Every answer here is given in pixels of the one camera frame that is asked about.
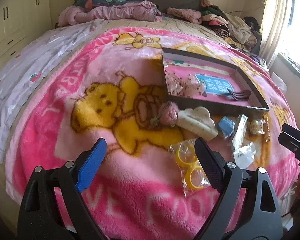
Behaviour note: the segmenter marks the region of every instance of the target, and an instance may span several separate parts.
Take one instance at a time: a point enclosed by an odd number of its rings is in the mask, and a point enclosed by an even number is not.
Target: blue gripper pad
[[[88,188],[97,173],[107,152],[106,140],[100,138],[90,151],[89,157],[86,159],[78,172],[78,181],[76,187],[79,192]]]

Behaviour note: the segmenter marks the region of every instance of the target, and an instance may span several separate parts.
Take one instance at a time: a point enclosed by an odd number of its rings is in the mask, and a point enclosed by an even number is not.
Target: pink comforter
[[[64,9],[58,19],[58,26],[76,25],[95,19],[120,20],[135,19],[139,21],[156,22],[161,13],[155,4],[149,1],[128,2],[123,5],[99,6],[92,10],[80,6],[70,6]]]
[[[271,141],[251,138],[258,154],[250,169],[265,167],[277,196],[282,197],[296,179],[299,166],[277,138],[283,122],[296,124],[270,77],[235,49],[204,38],[138,27],[110,30],[91,41],[34,95],[6,155],[8,194],[20,203],[37,165],[60,167],[103,137],[107,155],[91,186],[82,193],[96,223],[116,239],[192,239],[219,194],[207,187],[185,198],[180,169],[167,150],[189,134],[178,127],[153,130],[149,124],[164,101],[162,47],[236,64],[258,87],[270,107]],[[221,137],[211,140],[209,146],[231,160],[231,149]],[[71,225],[60,190],[56,197],[65,225]],[[242,191],[229,229],[236,224],[243,198]]]

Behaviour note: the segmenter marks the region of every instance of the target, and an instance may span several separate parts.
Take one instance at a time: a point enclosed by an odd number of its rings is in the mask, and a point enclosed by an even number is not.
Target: blue object
[[[225,138],[228,138],[234,132],[235,123],[224,116],[218,123],[220,130],[222,131]]]
[[[79,192],[88,188],[97,173],[107,152],[107,143],[103,138],[99,139],[90,150],[90,155],[83,163],[78,172],[78,181],[76,187]]]
[[[234,91],[230,82],[224,78],[217,78],[212,76],[206,76],[202,74],[195,74],[196,78],[201,83],[205,83],[207,88],[205,90],[206,93],[216,94],[216,95],[224,95],[229,94],[228,89]]]

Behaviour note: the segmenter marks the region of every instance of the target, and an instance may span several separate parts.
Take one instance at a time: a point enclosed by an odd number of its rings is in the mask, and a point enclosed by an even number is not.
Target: bear face
[[[111,83],[92,83],[85,96],[76,101],[71,114],[71,127],[80,132],[89,127],[111,128],[121,114],[120,89]]]

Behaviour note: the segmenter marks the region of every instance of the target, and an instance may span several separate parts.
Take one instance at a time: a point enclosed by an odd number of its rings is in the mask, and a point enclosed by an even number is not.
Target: open cardboard box
[[[269,111],[269,106],[258,89],[236,65],[212,57],[169,48],[162,49],[162,64],[165,71],[173,72],[179,78],[185,79],[190,74],[197,79],[196,82],[205,82],[207,86],[204,95],[197,95],[193,98],[176,96],[169,92],[165,78],[167,99],[175,102],[180,110],[204,106],[211,115],[245,114],[252,119],[260,119],[265,112]],[[227,88],[234,92],[249,89],[251,96],[248,101],[236,101],[229,95]]]

